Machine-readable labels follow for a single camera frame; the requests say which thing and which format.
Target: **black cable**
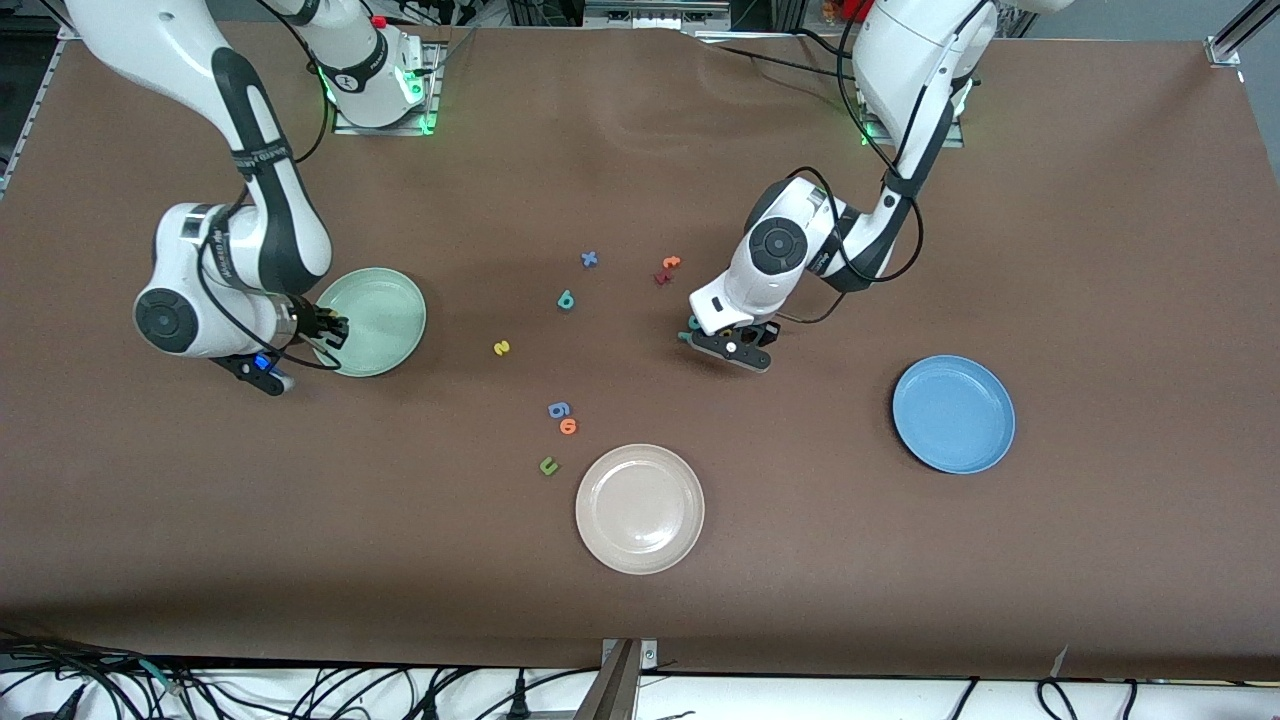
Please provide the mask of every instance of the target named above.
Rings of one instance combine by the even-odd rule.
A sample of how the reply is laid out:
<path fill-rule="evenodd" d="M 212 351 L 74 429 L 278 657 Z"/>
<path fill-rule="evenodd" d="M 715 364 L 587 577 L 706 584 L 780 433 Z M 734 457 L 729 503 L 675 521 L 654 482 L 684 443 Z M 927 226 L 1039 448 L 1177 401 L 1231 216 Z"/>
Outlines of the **black cable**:
<path fill-rule="evenodd" d="M 72 657 L 69 653 L 61 652 L 60 648 L 56 648 L 56 647 L 51 646 L 47 641 L 40 639 L 40 638 L 31 638 L 31 637 L 23 635 L 20 633 L 14 633 L 13 630 L 3 630 L 3 632 L 4 632 L 4 634 L 8 634 L 8 635 L 10 635 L 10 637 L 13 637 L 15 639 L 19 639 L 20 643 L 18 643 L 18 644 L 29 644 L 29 646 L 32 646 L 33 647 L 32 652 L 44 655 L 45 657 L 55 660 L 56 662 L 60 662 L 64 666 L 69 665 L 69 666 L 74 667 L 79 674 L 87 675 L 87 676 L 92 678 L 97 684 L 102 685 L 102 689 L 106 691 L 108 697 L 111 698 L 111 707 L 115 710 L 116 720 L 124 720 L 124 715 L 123 715 L 123 712 L 120 710 L 120 703 L 122 702 L 124 703 L 124 707 L 127 707 L 129 710 L 129 714 L 133 715 L 133 717 L 136 720 L 146 720 L 142 716 L 142 714 L 138 711 L 138 707 L 136 705 L 133 705 L 133 701 L 129 698 L 129 696 L 125 694 L 125 692 L 123 689 L 120 689 L 120 687 L 118 684 L 115 684 L 114 680 L 111 680 L 110 678 L 108 678 L 99 669 L 92 667 L 91 665 L 81 661 L 79 659 Z"/>
<path fill-rule="evenodd" d="M 315 61 L 315 58 L 311 56 L 311 46 L 307 45 L 306 40 L 302 40 L 302 36 L 298 35 L 298 31 L 293 28 L 293 23 L 291 23 L 289 19 L 282 15 L 275 8 L 268 5 L 264 0 L 255 0 L 255 1 L 259 5 L 261 5 L 264 10 L 271 13 L 271 17 L 279 20 L 280 24 L 284 26 L 284 29 L 289 31 L 289 35 L 293 36 L 293 41 L 297 42 L 298 47 L 301 47 L 302 51 L 307 54 L 307 60 Z"/>
<path fill-rule="evenodd" d="M 956 703 L 956 708 L 951 711 L 950 720 L 960 720 L 960 714 L 964 712 L 964 705 L 969 702 L 969 696 L 973 694 L 973 689 L 978 687 L 978 678 L 969 678 L 969 687 L 960 693 L 960 702 Z"/>
<path fill-rule="evenodd" d="M 556 673 L 554 675 L 547 675 L 545 678 L 541 678 L 541 679 L 534 680 L 532 683 L 529 683 L 527 685 L 525 685 L 525 691 L 524 692 L 529 692 L 529 691 L 531 691 L 531 689 L 534 689 L 534 688 L 536 688 L 539 685 L 545 685 L 547 683 L 550 683 L 553 680 L 559 680 L 561 678 L 568 678 L 570 675 L 581 675 L 582 673 L 596 673 L 596 671 L 599 671 L 599 667 L 579 667 L 577 670 L 564 670 L 563 673 Z M 511 693 L 509 696 L 499 700 L 498 702 L 493 703 L 488 710 L 485 710 L 484 712 L 481 712 L 480 715 L 477 715 L 476 720 L 484 720 L 485 717 L 489 716 L 490 712 L 498 710 L 503 705 L 507 705 L 508 702 L 511 702 L 512 700 L 515 700 L 515 697 L 516 697 L 516 693 Z"/>
<path fill-rule="evenodd" d="M 225 214 L 227 218 L 230 218 L 237 211 L 239 211 L 241 208 L 244 206 L 244 197 L 247 195 L 248 195 L 248 187 L 246 187 L 244 190 L 241 191 L 241 196 L 230 206 L 230 210 L 227 211 L 227 214 Z M 196 251 L 196 278 L 200 281 L 201 290 L 205 291 L 205 297 L 207 297 L 209 301 L 212 302 L 214 307 L 216 307 L 218 311 L 221 313 L 223 316 L 227 318 L 228 322 L 230 322 L 233 325 L 236 325 L 236 328 L 239 332 L 244 333 L 246 336 L 248 336 L 250 340 L 252 340 L 259 346 L 261 346 L 262 351 L 266 352 L 269 356 L 283 357 L 284 360 L 288 360 L 291 363 L 297 363 L 298 365 L 302 365 L 303 368 L 312 368 L 312 369 L 316 369 L 316 370 L 334 370 L 335 372 L 335 370 L 340 369 L 342 368 L 342 363 L 337 357 L 334 357 L 333 355 L 330 355 L 328 350 L 320 348 L 319 346 L 315 346 L 315 345 L 312 345 L 311 347 L 317 347 L 320 350 L 320 352 L 324 354 L 325 357 L 328 357 L 330 361 L 334 363 L 334 365 L 324 365 L 324 364 L 320 364 L 320 363 L 311 363 L 308 360 L 302 360 L 301 357 L 296 357 L 293 355 L 289 355 L 288 352 L 284 351 L 284 348 L 274 347 L 273 345 L 270 345 L 265 340 L 257 337 L 257 334 L 255 334 L 253 331 L 248 329 L 248 327 L 246 327 L 244 323 L 239 322 L 239 318 L 237 318 L 236 315 L 233 315 L 230 313 L 230 310 L 228 310 L 227 306 L 224 306 L 218 300 L 218 297 L 214 296 L 214 291 L 210 290 L 209 281 L 206 279 L 207 272 L 205 270 L 205 251 L 209 250 L 209 243 L 212 241 L 212 232 L 211 231 L 212 231 L 214 224 L 216 224 L 216 220 L 211 222 L 209 224 L 209 227 L 210 227 L 210 234 L 205 236 L 204 242 L 200 243 L 200 249 Z"/>
<path fill-rule="evenodd" d="M 1133 703 L 1138 701 L 1138 680 L 1130 678 L 1125 680 L 1125 684 L 1129 685 L 1129 698 L 1124 703 L 1120 720 L 1129 720 L 1129 714 L 1133 712 Z"/>
<path fill-rule="evenodd" d="M 440 670 L 436 670 L 435 676 L 431 678 L 431 685 L 428 687 L 428 691 L 422 696 L 422 700 L 417 701 L 417 703 L 410 708 L 410 711 L 404 715 L 404 720 L 415 720 L 420 712 L 426 715 L 434 714 L 435 700 L 439 697 L 442 692 L 444 692 L 444 688 L 456 683 L 461 678 L 470 675 L 471 673 L 475 673 L 476 670 L 479 670 L 479 667 L 458 667 L 448 678 L 440 680 L 439 685 L 435 684 L 435 676 L 439 676 Z"/>
<path fill-rule="evenodd" d="M 311 717 L 311 714 L 315 712 L 316 708 L 320 707 L 320 703 L 324 702 L 324 698 L 332 696 L 334 693 L 334 691 L 337 691 L 342 685 L 349 683 L 351 680 L 353 680 L 353 679 L 358 678 L 360 675 L 362 675 L 365 673 L 369 673 L 371 670 L 372 670 L 372 667 L 360 667 L 355 673 L 352 673 L 351 675 L 347 675 L 346 678 L 343 678 L 343 679 L 338 680 L 337 683 L 334 683 L 333 685 L 330 685 L 329 689 L 326 689 L 319 697 L 315 697 L 315 693 L 311 693 L 312 694 L 312 700 L 311 700 L 310 705 L 307 706 L 307 711 L 305 714 L 302 714 L 302 715 L 297 715 L 297 711 L 298 711 L 298 707 L 302 706 L 302 701 L 305 698 L 298 698 L 298 703 L 293 706 L 293 710 L 289 712 L 289 715 L 294 716 L 294 717 L 303 717 L 303 719 Z M 333 679 L 339 671 L 340 671 L 340 669 L 339 670 L 334 670 L 333 674 L 330 674 L 329 678 L 326 678 L 326 679 Z"/>
<path fill-rule="evenodd" d="M 298 44 L 298 47 L 301 47 L 302 53 L 307 56 L 307 68 L 315 69 L 316 77 L 319 78 L 320 82 L 320 101 L 324 102 L 324 108 L 321 109 L 321 117 L 320 117 L 320 132 L 316 135 L 316 138 L 311 143 L 311 147 L 306 152 L 303 152 L 297 160 L 294 160 L 294 163 L 301 165 L 302 163 L 306 161 L 307 158 L 310 158 L 316 151 L 317 147 L 320 147 L 320 141 L 324 140 L 324 136 L 328 135 L 329 132 L 329 96 L 325 92 L 324 74 L 320 72 L 320 65 L 319 63 L 316 63 L 315 55 L 311 54 L 311 46 L 307 45 L 307 41 L 302 38 L 302 36 L 298 33 L 297 29 L 294 29 L 293 24 L 288 20 L 288 18 L 276 12 L 275 8 L 268 5 L 265 0 L 255 0 L 255 1 L 259 5 L 261 5 L 262 9 L 265 9 L 268 13 L 271 13 L 271 15 L 275 17 L 275 19 L 279 20 L 282 26 L 284 26 L 284 29 L 289 31 L 289 35 L 293 36 L 293 41 Z"/>
<path fill-rule="evenodd" d="M 840 250 L 840 259 L 845 261 L 845 265 L 850 269 L 850 272 L 858 275 L 858 279 L 869 283 L 887 283 L 890 281 L 895 281 L 902 277 L 908 270 L 911 269 L 913 265 L 915 265 L 915 261 L 920 258 L 920 249 L 924 247 L 924 218 L 920 217 L 920 208 L 915 204 L 914 197 L 905 196 L 902 200 L 908 202 L 910 210 L 915 214 L 916 232 L 919 232 L 919 236 L 915 238 L 915 251 L 911 252 L 911 258 L 908 259 L 906 264 L 899 268 L 897 272 L 888 275 L 868 277 L 864 275 L 861 270 L 858 269 L 856 265 L 854 265 L 852 260 L 849 259 L 849 254 L 845 251 L 844 238 L 840 237 L 840 211 L 836 210 L 836 196 L 831 191 L 831 183 L 827 182 L 827 178 L 824 178 L 822 173 L 818 172 L 817 168 L 810 168 L 809 165 L 796 168 L 787 177 L 794 178 L 800 173 L 809 173 L 813 177 L 818 178 L 818 182 L 822 184 L 823 192 L 827 193 L 827 204 L 831 206 L 831 218 L 832 218 L 831 237 L 838 242 L 836 247 Z"/>
<path fill-rule="evenodd" d="M 232 701 L 233 703 L 236 703 L 236 705 L 238 705 L 241 707 L 248 707 L 250 710 L 259 710 L 261 712 L 268 712 L 268 714 L 271 714 L 271 715 L 276 715 L 279 717 L 288 717 L 289 716 L 289 712 L 287 710 L 280 710 L 278 707 L 271 707 L 269 705 L 261 705 L 261 703 L 257 703 L 257 702 L 253 702 L 253 701 L 244 700 L 242 697 L 237 697 L 237 696 L 232 694 L 227 688 L 221 687 L 221 684 L 219 684 L 219 683 L 209 683 L 209 687 L 212 688 L 212 689 L 215 689 L 215 691 L 218 691 L 218 692 L 220 692 L 220 693 L 223 693 L 223 697 L 225 697 L 227 700 Z"/>
<path fill-rule="evenodd" d="M 316 69 L 316 76 L 317 77 L 320 76 L 319 68 Z M 307 147 L 307 151 L 300 155 L 298 159 L 293 161 L 297 165 L 306 163 L 307 158 L 314 155 L 315 151 L 320 149 L 320 142 L 324 141 L 324 136 L 329 135 L 329 129 L 332 128 L 332 122 L 337 122 L 338 119 L 337 113 L 334 113 L 333 120 L 330 120 L 329 96 L 325 91 L 324 77 L 320 77 L 320 102 L 324 105 L 320 109 L 320 131 L 316 133 L 316 138 L 311 141 L 311 147 Z"/>
<path fill-rule="evenodd" d="M 788 323 L 796 323 L 796 324 L 800 324 L 800 325 L 814 325 L 814 324 L 820 323 L 820 322 L 826 320 L 827 318 L 829 318 L 831 314 L 836 311 L 836 307 L 840 307 L 840 304 L 845 300 L 846 295 L 849 295 L 849 293 L 847 292 L 841 292 L 840 295 L 837 295 L 835 302 L 831 304 L 831 307 L 827 307 L 827 311 L 823 313 L 822 315 L 818 315 L 817 318 L 812 318 L 812 319 L 796 318 L 795 315 L 787 315 L 786 313 L 778 313 L 778 318 L 782 318 L 783 320 L 787 320 Z"/>
<path fill-rule="evenodd" d="M 751 53 L 749 50 L 739 50 L 737 47 L 726 47 L 724 45 L 721 44 L 716 44 L 714 47 L 718 47 L 726 53 L 741 55 L 744 58 L 754 58 L 756 60 L 764 60 L 765 63 L 773 63 L 776 65 L 786 65 L 788 68 L 796 68 L 797 70 L 806 70 L 810 73 L 817 73 L 819 76 L 836 77 L 836 73 L 831 70 L 824 70 L 822 68 L 814 68 L 813 65 L 803 65 L 800 63 L 792 63 L 791 60 L 783 60 L 781 58 L 771 58 L 768 55 L 760 55 L 759 53 Z"/>
<path fill-rule="evenodd" d="M 1041 708 L 1044 711 L 1044 715 L 1048 715 L 1053 720 L 1062 720 L 1062 717 L 1059 714 L 1048 708 L 1048 701 L 1044 700 L 1044 688 L 1053 688 L 1055 691 L 1057 691 L 1057 697 L 1062 698 L 1062 705 L 1066 706 L 1066 712 L 1068 715 L 1070 715 L 1071 720 L 1080 720 L 1075 715 L 1075 707 L 1071 706 L 1071 701 L 1068 700 L 1066 697 L 1066 691 L 1064 691 L 1062 685 L 1057 684 L 1057 680 L 1055 680 L 1053 678 L 1044 678 L 1043 680 L 1036 683 L 1036 700 L 1039 701 Z"/>
<path fill-rule="evenodd" d="M 1133 712 L 1133 703 L 1138 701 L 1138 680 L 1126 679 L 1124 682 L 1129 685 L 1129 696 L 1125 698 L 1124 710 L 1120 712 L 1120 720 L 1129 720 L 1129 714 Z M 1043 680 L 1036 683 L 1036 700 L 1041 703 L 1041 710 L 1053 720 L 1062 720 L 1056 712 L 1048 708 L 1048 701 L 1044 700 L 1044 688 L 1053 688 L 1057 691 L 1057 697 L 1062 698 L 1062 705 L 1066 706 L 1066 712 L 1071 720 L 1079 720 L 1075 715 L 1075 707 L 1071 706 L 1071 701 L 1066 697 L 1066 691 L 1062 685 L 1053 678 L 1044 678 Z"/>
<path fill-rule="evenodd" d="M 956 31 L 952 35 L 960 37 L 960 33 L 964 32 L 964 28 L 975 17 L 978 17 L 978 10 L 982 10 L 988 1 L 989 0 L 982 0 L 980 3 L 974 5 L 973 9 L 969 10 L 969 14 L 965 15 L 964 19 L 960 20 L 960 24 L 956 26 Z M 951 47 L 950 44 L 946 47 L 943 47 L 942 54 L 946 55 L 950 47 Z M 897 152 L 893 154 L 893 165 L 897 165 L 897 161 L 902 158 L 902 149 L 906 147 L 906 140 L 911 137 L 911 128 L 915 126 L 915 115 L 920 111 L 920 105 L 924 104 L 924 94 L 928 90 L 929 90 L 929 78 L 924 78 L 924 82 L 920 85 L 920 91 L 915 94 L 915 104 L 911 105 L 911 114 L 906 119 L 906 126 L 905 126 L 906 129 L 902 131 L 902 142 L 897 143 Z"/>
<path fill-rule="evenodd" d="M 817 42 L 818 45 L 820 45 L 823 50 L 826 50 L 827 53 L 831 53 L 832 55 L 835 55 L 836 53 L 840 53 L 840 50 L 835 45 L 832 45 L 831 42 L 828 42 L 826 37 L 818 35 L 817 32 L 814 32 L 814 31 L 812 31 L 812 29 L 809 29 L 806 27 L 797 27 L 795 29 L 788 29 L 787 32 L 791 33 L 791 35 L 803 35 L 803 36 L 808 37 L 809 40 L 813 40 L 814 42 Z M 849 60 L 852 60 L 854 59 L 854 54 L 852 53 L 846 53 L 845 58 L 849 59 Z"/>
<path fill-rule="evenodd" d="M 342 705 L 338 706 L 338 710 L 334 711 L 332 720 L 339 720 L 339 717 L 342 717 L 342 714 L 346 712 L 347 708 L 352 706 L 352 703 L 355 703 L 357 700 L 360 700 L 361 696 L 364 696 L 365 693 L 367 693 L 369 691 L 374 689 L 379 684 L 385 683 L 387 680 L 390 680 L 392 678 L 394 678 L 396 675 L 399 675 L 402 673 L 406 674 L 406 675 L 408 675 L 408 669 L 407 667 L 401 667 L 399 670 L 393 670 L 393 671 L 383 675 L 381 678 L 378 678 L 372 683 L 369 683 L 367 685 L 365 685 L 364 689 L 361 689 L 360 692 L 357 692 L 357 693 L 352 694 L 351 697 L 348 697 L 347 702 L 344 702 L 344 703 L 342 703 Z"/>

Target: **white plate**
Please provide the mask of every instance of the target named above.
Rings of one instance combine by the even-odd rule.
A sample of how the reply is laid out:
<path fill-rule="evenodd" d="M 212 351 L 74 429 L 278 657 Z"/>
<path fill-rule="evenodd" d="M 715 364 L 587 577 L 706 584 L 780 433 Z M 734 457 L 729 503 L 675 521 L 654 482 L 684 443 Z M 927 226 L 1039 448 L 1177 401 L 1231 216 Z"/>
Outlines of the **white plate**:
<path fill-rule="evenodd" d="M 657 445 L 625 445 L 588 469 L 577 532 L 618 573 L 650 575 L 680 562 L 703 532 L 703 487 L 687 462 Z"/>

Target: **green plate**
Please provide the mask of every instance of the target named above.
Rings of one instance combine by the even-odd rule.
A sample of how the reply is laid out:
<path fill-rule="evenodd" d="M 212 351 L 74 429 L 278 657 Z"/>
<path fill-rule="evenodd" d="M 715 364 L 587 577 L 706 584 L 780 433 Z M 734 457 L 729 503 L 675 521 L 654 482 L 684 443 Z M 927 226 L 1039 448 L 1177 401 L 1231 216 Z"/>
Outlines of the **green plate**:
<path fill-rule="evenodd" d="M 342 350 L 329 350 L 342 363 L 334 370 L 349 378 L 380 375 L 403 363 L 426 331 L 426 300 L 403 273 L 365 268 L 334 281 L 316 301 L 349 323 Z M 325 365 L 328 357 L 316 352 Z"/>

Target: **white floor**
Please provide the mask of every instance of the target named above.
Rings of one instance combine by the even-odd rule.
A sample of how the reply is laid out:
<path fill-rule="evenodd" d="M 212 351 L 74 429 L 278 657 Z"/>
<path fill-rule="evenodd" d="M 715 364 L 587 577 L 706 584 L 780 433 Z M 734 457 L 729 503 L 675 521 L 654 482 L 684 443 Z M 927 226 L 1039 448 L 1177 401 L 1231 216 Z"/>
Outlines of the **white floor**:
<path fill-rule="evenodd" d="M 387 674 L 366 673 L 358 680 L 325 700 L 314 719 L 329 719 L 339 706 L 369 682 Z M 530 671 L 530 682 L 552 670 Z M 399 720 L 431 675 L 413 670 L 412 688 L 403 678 L 390 679 L 367 693 L 357 707 L 371 720 Z M 209 671 L 207 680 L 221 684 L 244 700 L 265 703 L 287 712 L 315 679 L 314 670 Z M 8 685 L 15 675 L 6 674 Z M 594 674 L 564 678 L 529 692 L 530 710 L 572 711 L 581 702 Z M 449 687 L 439 701 L 440 720 L 479 720 L 486 707 L 506 697 L 515 682 L 513 670 L 481 670 Z M 19 719 L 36 712 L 52 712 L 79 685 L 78 680 L 56 682 L 40 676 L 0 698 L 0 717 Z M 644 678 L 636 708 L 637 720 L 667 720 L 692 711 L 691 720 L 768 719 L 856 719 L 856 720 L 947 720 L 966 685 L 965 680 L 844 680 L 780 678 Z M 115 720 L 106 693 L 90 685 L 76 720 Z M 1082 720 L 1116 720 L 1128 694 L 1124 684 L 1064 683 Z M 140 710 L 146 711 L 141 692 L 132 693 Z M 1061 717 L 1066 711 L 1050 693 L 1050 707 Z M 193 701 L 198 717 L 215 720 L 212 708 Z M 163 702 L 168 717 L 187 717 L 175 697 Z M 223 710 L 232 720 L 266 720 L 269 714 L 237 707 Z M 506 706 L 490 717 L 502 717 Z M 362 712 L 346 711 L 344 717 L 364 719 Z M 1274 720 L 1280 716 L 1280 688 L 1233 685 L 1143 684 L 1138 689 L 1132 720 Z M 1036 700 L 1036 684 L 1024 682 L 982 682 L 961 715 L 963 720 L 1048 720 Z"/>

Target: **power cord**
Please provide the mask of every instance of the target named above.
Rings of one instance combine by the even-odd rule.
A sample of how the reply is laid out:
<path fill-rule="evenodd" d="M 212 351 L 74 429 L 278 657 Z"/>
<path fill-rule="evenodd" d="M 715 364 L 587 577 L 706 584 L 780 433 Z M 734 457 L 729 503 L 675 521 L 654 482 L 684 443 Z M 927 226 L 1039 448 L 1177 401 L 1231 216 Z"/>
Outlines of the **power cord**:
<path fill-rule="evenodd" d="M 529 702 L 525 700 L 525 669 L 516 674 L 516 691 L 511 693 L 511 710 L 507 711 L 507 720 L 527 720 Z"/>
<path fill-rule="evenodd" d="M 538 680 L 534 680 L 532 683 L 529 683 L 529 685 L 525 687 L 525 689 L 520 691 L 520 692 L 524 693 L 525 691 L 531 691 L 531 689 L 534 689 L 534 688 L 536 688 L 539 685 L 545 685 L 547 683 L 550 683 L 550 682 L 554 682 L 554 680 L 559 680 L 561 678 L 568 678 L 570 675 L 581 675 L 582 673 L 596 673 L 596 671 L 599 671 L 599 667 L 579 667 L 577 670 L 564 670 L 563 673 L 556 673 L 554 675 L 547 675 L 545 678 L 539 678 Z M 493 712 L 493 711 L 498 710 L 499 707 L 502 707 L 503 705 L 507 705 L 508 702 L 513 701 L 516 698 L 516 694 L 517 693 L 511 693 L 509 696 L 507 696 L 507 697 L 499 700 L 498 702 L 493 703 L 484 712 L 481 712 L 480 715 L 476 715 L 476 720 L 485 720 L 485 717 L 488 717 L 490 712 Z"/>
<path fill-rule="evenodd" d="M 724 46 L 722 44 L 716 44 L 716 45 L 713 45 L 713 47 L 717 47 L 717 49 L 723 50 L 726 53 L 732 53 L 735 55 L 741 55 L 744 58 L 751 58 L 754 60 L 764 60 L 765 63 L 773 63 L 776 65 L 786 65 L 788 68 L 796 68 L 797 70 L 805 70 L 805 72 L 819 74 L 819 76 L 836 77 L 836 73 L 833 73 L 831 70 L 824 70 L 822 68 L 814 68 L 813 65 L 805 65 L 805 64 L 801 64 L 801 63 L 792 63 L 791 60 L 783 60 L 782 58 L 772 58 L 769 55 L 760 55 L 759 53 L 751 53 L 750 50 L 739 50 L 737 47 L 727 47 L 727 46 Z"/>
<path fill-rule="evenodd" d="M 320 102 L 324 105 L 320 110 L 321 113 L 320 132 L 316 133 L 316 138 L 311 142 L 311 147 L 308 147 L 306 152 L 303 152 L 302 155 L 298 156 L 297 160 L 294 160 L 294 163 L 301 165 L 320 147 L 320 141 L 324 140 L 324 136 L 329 135 L 329 126 L 330 126 L 329 97 L 324 85 L 324 73 L 320 72 L 320 65 L 319 63 L 316 63 L 315 55 L 311 54 L 311 46 L 307 45 L 306 40 L 302 40 L 302 36 L 298 35 L 298 31 L 294 29 L 292 24 L 289 24 L 289 20 L 279 12 L 276 12 L 275 8 L 268 5 L 265 0 L 255 0 L 255 1 L 259 5 L 261 5 L 264 10 L 271 13 L 271 17 L 274 17 L 282 26 L 284 26 L 284 29 L 289 31 L 289 35 L 293 36 L 293 41 L 298 44 L 298 47 L 301 47 L 302 53 L 307 56 L 307 72 L 314 72 L 320 82 Z"/>
<path fill-rule="evenodd" d="M 1124 710 L 1120 712 L 1120 720 L 1129 720 L 1129 714 L 1133 712 L 1133 703 L 1138 700 L 1138 680 L 1128 679 L 1125 684 L 1129 685 L 1129 697 L 1125 698 Z M 1048 715 L 1053 720 L 1062 720 L 1062 716 L 1053 712 L 1048 707 L 1048 701 L 1044 700 L 1044 688 L 1053 688 L 1057 692 L 1057 697 L 1062 700 L 1062 706 L 1066 707 L 1066 714 L 1071 720 L 1079 720 L 1075 715 L 1075 707 L 1071 701 L 1066 697 L 1066 691 L 1059 684 L 1055 678 L 1044 678 L 1043 680 L 1036 683 L 1036 700 L 1039 701 L 1041 710 L 1044 715 Z"/>
<path fill-rule="evenodd" d="M 854 273 L 854 275 L 856 275 L 863 282 L 868 283 L 886 283 L 902 277 L 904 274 L 906 274 L 908 270 L 910 270 L 915 265 L 915 261 L 919 260 L 920 258 L 920 250 L 924 247 L 924 218 L 920 215 L 920 206 L 915 204 L 914 197 L 910 196 L 905 197 L 911 213 L 915 215 L 915 227 L 916 227 L 915 250 L 911 251 L 911 256 L 906 260 L 906 264 L 904 264 L 901 268 L 899 268 L 896 272 L 888 275 L 881 275 L 881 277 L 865 275 L 863 274 L 861 270 L 858 269 L 856 265 L 854 265 L 852 260 L 849 258 L 849 252 L 845 250 L 845 238 L 840 237 L 840 211 L 836 209 L 836 195 L 831 190 L 831 183 L 827 182 L 827 178 L 823 177 L 823 174 L 817 168 L 812 168 L 809 165 L 796 168 L 795 170 L 791 172 L 791 174 L 787 176 L 787 178 L 794 178 L 801 173 L 809 173 L 814 178 L 817 178 L 818 184 L 820 184 L 823 192 L 827 193 L 827 204 L 831 208 L 831 218 L 832 218 L 831 234 L 828 237 L 836 241 L 836 247 L 840 250 L 840 259 L 845 261 L 845 266 L 849 268 L 849 270 Z M 845 300 L 846 295 L 849 293 L 841 292 L 836 297 L 836 300 L 831 304 L 831 307 L 828 307 L 826 313 L 823 313 L 817 318 L 813 319 L 796 318 L 786 313 L 778 313 L 778 318 L 801 325 L 813 325 L 820 323 L 827 318 L 829 318 L 831 314 L 836 311 L 836 307 L 840 306 L 841 301 Z"/>
<path fill-rule="evenodd" d="M 978 687 L 978 678 L 969 678 L 969 685 L 960 693 L 960 701 L 956 702 L 956 708 L 951 711 L 950 720 L 960 720 L 960 714 L 964 712 L 964 706 L 969 702 L 969 696 L 973 694 L 973 689 Z"/>

